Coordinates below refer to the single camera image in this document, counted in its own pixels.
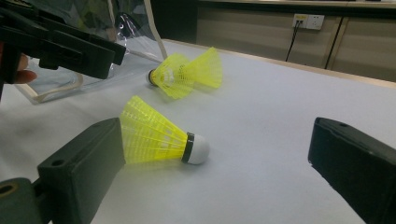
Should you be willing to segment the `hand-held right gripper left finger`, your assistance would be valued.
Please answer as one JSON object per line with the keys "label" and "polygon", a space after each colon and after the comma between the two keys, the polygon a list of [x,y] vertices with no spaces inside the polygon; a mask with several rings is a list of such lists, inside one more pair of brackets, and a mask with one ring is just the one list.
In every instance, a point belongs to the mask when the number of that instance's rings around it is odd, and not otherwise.
{"label": "hand-held right gripper left finger", "polygon": [[53,224],[90,224],[124,164],[117,118],[93,124],[42,161],[37,170]]}

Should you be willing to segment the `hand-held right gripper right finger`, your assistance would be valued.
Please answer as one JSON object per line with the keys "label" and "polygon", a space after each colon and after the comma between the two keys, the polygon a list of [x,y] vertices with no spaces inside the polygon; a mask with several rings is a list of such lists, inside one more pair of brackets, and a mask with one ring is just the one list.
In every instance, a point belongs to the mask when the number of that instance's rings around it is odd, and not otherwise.
{"label": "hand-held right gripper right finger", "polygon": [[343,122],[317,118],[308,161],[367,224],[396,224],[396,149]]}

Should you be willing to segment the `clear plastic bag beige trim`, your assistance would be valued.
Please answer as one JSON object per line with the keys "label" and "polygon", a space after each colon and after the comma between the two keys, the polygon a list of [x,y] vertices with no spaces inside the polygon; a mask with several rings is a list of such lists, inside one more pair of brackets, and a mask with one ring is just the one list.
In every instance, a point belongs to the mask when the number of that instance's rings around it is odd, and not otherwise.
{"label": "clear plastic bag beige trim", "polygon": [[111,64],[107,78],[89,77],[59,67],[44,69],[32,59],[29,67],[37,79],[18,89],[31,101],[44,103],[88,91],[118,79],[146,74],[167,53],[156,30],[149,0],[29,0],[34,6],[60,17],[66,24],[125,47],[122,63]]}

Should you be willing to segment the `yellow shuttlecock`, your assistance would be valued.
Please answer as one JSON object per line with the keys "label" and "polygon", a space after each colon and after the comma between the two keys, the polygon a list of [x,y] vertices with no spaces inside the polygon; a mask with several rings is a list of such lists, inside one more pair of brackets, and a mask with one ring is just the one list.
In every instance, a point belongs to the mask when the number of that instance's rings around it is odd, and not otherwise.
{"label": "yellow shuttlecock", "polygon": [[138,96],[124,106],[120,126],[128,164],[165,160],[201,164],[210,152],[201,135],[184,132]]}
{"label": "yellow shuttlecock", "polygon": [[147,80],[173,99],[184,98],[191,93],[194,83],[185,73],[189,62],[182,54],[169,55],[157,68],[148,72]]}
{"label": "yellow shuttlecock", "polygon": [[218,51],[210,48],[185,67],[187,77],[194,82],[211,88],[219,88],[222,84],[222,64]]}

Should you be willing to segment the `beige wooden cabinet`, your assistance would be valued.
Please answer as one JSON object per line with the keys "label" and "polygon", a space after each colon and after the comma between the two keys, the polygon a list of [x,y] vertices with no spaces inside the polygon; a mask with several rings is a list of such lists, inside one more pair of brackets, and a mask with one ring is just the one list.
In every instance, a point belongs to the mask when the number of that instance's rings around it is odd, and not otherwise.
{"label": "beige wooden cabinet", "polygon": [[[295,14],[324,15],[320,30]],[[396,82],[396,0],[200,0],[197,42]]]}

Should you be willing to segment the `white wall socket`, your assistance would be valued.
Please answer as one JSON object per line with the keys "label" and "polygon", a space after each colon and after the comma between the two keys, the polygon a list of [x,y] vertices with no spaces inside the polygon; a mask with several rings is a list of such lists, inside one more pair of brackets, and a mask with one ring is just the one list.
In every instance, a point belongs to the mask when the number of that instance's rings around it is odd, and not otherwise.
{"label": "white wall socket", "polygon": [[324,15],[295,14],[292,26],[308,30],[320,30],[324,19]]}

